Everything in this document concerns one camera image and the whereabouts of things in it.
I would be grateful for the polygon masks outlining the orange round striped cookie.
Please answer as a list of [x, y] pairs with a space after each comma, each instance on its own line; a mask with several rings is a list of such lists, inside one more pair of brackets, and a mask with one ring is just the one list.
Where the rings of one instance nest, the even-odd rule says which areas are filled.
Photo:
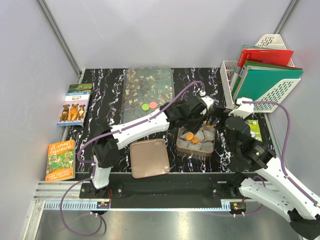
[[194, 138], [194, 134], [192, 133], [192, 132], [188, 132], [187, 134], [186, 134], [186, 136], [185, 136], [185, 139], [187, 140], [187, 141], [191, 141], [193, 138]]

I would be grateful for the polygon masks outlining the orange fish-shaped cookie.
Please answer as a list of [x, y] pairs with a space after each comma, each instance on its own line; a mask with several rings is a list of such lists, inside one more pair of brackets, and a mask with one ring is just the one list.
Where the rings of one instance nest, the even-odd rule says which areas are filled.
[[197, 137], [194, 137], [194, 138], [191, 140], [191, 142], [192, 142], [193, 144], [198, 144], [198, 143], [200, 142], [200, 140], [199, 140]]

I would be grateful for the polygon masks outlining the rose gold tin box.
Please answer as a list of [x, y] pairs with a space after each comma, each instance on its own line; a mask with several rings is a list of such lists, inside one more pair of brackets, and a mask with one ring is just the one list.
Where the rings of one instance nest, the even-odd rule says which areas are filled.
[[185, 153], [209, 157], [215, 148], [216, 129], [213, 125], [203, 125], [197, 133], [181, 127], [177, 132], [176, 150]]

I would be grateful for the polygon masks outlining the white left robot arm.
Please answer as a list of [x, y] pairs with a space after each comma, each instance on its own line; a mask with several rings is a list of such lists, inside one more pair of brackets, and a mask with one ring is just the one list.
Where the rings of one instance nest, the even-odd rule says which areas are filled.
[[181, 127], [195, 134], [208, 119], [213, 105], [214, 100], [209, 96], [173, 99], [153, 113], [101, 131], [92, 142], [95, 167], [90, 192], [97, 198], [108, 193], [111, 168], [120, 161], [119, 151], [125, 146], [148, 135]]

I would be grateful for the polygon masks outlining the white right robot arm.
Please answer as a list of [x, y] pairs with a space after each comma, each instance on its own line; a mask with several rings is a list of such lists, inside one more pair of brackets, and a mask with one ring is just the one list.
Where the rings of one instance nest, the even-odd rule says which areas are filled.
[[278, 157], [263, 142], [251, 135], [245, 118], [254, 111], [255, 101], [240, 98], [238, 107], [228, 110], [214, 104], [209, 108], [209, 120], [220, 119], [225, 142], [233, 156], [251, 172], [263, 177], [277, 188], [274, 192], [258, 185], [252, 178], [236, 172], [221, 187], [215, 189], [218, 196], [229, 195], [253, 199], [287, 220], [291, 228], [307, 240], [320, 236], [320, 197], [309, 190], [287, 168], [285, 156]]

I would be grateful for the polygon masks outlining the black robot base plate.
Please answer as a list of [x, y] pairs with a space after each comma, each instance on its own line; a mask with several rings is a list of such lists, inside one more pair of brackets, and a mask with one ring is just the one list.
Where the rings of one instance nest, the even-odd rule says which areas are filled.
[[109, 184], [97, 189], [81, 184], [81, 199], [111, 199], [111, 209], [145, 211], [196, 209], [222, 206], [221, 200], [242, 199], [238, 187], [252, 173], [168, 173], [135, 179], [130, 173], [111, 173]]

